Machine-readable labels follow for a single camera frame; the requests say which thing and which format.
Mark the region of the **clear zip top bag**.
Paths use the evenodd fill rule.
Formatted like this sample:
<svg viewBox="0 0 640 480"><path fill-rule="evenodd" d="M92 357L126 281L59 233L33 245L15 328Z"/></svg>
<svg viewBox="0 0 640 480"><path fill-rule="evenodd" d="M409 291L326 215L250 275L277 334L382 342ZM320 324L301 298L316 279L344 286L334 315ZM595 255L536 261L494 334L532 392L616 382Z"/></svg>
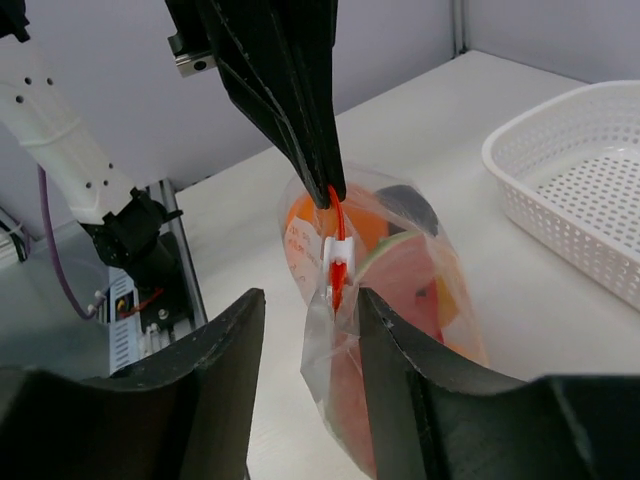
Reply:
<svg viewBox="0 0 640 480"><path fill-rule="evenodd" d="M347 196L349 182L362 186L374 195L381 188L406 184L418 190L427 200L425 195L412 183L358 165L346 167L345 180L346 195L343 201ZM345 452L329 429L328 421L325 418L329 396L330 358L333 352L335 332L344 331L358 335L374 448L370 414L371 397L366 391L366 379L373 374L374 369L366 362L363 344L377 325L405 326L417 336L427 338L481 365L487 361L486 350L476 322L460 258L438 214L428 200L440 222L437 236L432 236L410 220L395 214L382 204L381 206L384 208L383 216L389 227L390 235L387 238L398 233L419 233L425 236L427 253L434 262L437 273L445 280L447 292L455 301L458 314L443 329L443 342L437 341L409 324L373 289L357 285L356 273L365 258L357 258L354 237L348 236L346 233L341 207L343 201L338 206L323 209L318 207L311 198L317 209L331 209L335 213L338 228L333 235L309 241L305 236L306 233L309 233L306 227L302 228L302 234L293 233L293 227L297 224L296 220L290 225L289 233L283 230L285 216L290 205L304 192L308 193L302 182L296 178L292 179L286 185L278 205L278 220L286 264L306 306L300 364L301 375L327 431Z"/></svg>

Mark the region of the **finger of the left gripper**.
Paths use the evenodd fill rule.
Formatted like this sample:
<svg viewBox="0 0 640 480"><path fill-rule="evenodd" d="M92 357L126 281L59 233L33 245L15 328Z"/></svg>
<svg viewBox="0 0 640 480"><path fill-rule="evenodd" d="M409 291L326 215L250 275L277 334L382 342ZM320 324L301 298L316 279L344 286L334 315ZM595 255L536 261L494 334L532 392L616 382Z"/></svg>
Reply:
<svg viewBox="0 0 640 480"><path fill-rule="evenodd" d="M286 109L297 108L273 2L200 1L197 11L231 101L289 160L292 127ZM330 203L329 194L310 196L320 208Z"/></svg>
<svg viewBox="0 0 640 480"><path fill-rule="evenodd" d="M346 182L333 104L333 47L336 40L336 1L274 1L291 64L294 106L286 109L291 122L292 150L287 154L312 196L334 190L346 194Z"/></svg>

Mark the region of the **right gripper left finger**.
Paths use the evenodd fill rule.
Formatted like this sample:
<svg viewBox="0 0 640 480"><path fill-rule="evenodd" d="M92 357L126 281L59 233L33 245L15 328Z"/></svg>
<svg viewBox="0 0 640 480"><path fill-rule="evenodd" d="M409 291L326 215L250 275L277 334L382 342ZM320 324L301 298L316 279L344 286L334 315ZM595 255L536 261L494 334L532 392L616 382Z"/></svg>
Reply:
<svg viewBox="0 0 640 480"><path fill-rule="evenodd" d="M252 288L109 378L1 371L5 479L244 479L265 327Z"/></svg>

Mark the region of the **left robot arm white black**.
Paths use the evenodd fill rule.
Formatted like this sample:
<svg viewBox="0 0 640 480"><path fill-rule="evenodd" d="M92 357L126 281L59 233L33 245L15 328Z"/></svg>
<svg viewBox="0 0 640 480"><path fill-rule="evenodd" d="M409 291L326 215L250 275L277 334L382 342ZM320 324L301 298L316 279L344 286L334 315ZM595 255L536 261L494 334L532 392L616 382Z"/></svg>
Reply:
<svg viewBox="0 0 640 480"><path fill-rule="evenodd" d="M292 164L315 205L346 196L333 107L334 1L170 1L169 45L190 75L216 68L232 103ZM175 218L119 171L46 72L26 5L1 5L1 119L57 184L99 258L144 289L179 270L161 227Z"/></svg>

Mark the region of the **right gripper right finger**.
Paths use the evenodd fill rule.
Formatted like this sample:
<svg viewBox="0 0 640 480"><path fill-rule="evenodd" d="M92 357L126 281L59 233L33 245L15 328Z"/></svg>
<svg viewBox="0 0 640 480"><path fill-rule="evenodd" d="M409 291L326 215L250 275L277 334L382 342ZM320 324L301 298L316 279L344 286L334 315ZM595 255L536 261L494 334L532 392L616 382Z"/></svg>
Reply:
<svg viewBox="0 0 640 480"><path fill-rule="evenodd" d="M381 479L635 479L639 379L522 381L401 325L363 349Z"/></svg>

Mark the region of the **orange fake fruit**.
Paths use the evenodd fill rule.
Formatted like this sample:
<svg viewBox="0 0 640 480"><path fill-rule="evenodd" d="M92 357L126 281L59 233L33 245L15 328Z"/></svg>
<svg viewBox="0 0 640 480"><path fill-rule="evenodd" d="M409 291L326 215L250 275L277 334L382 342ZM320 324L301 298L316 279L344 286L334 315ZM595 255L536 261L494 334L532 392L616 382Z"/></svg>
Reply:
<svg viewBox="0 0 640 480"><path fill-rule="evenodd" d="M354 237L356 256L365 258L376 247L380 240L387 238L389 227L384 218L384 208L376 196L356 183L347 184L347 196L341 203L344 214L345 229L348 236ZM283 230L290 231L290 225L296 220L293 233L302 234L306 227L309 233L305 236L309 241L323 239L333 235L338 228L335 213L316 208L310 195L304 192L289 207L285 216Z"/></svg>

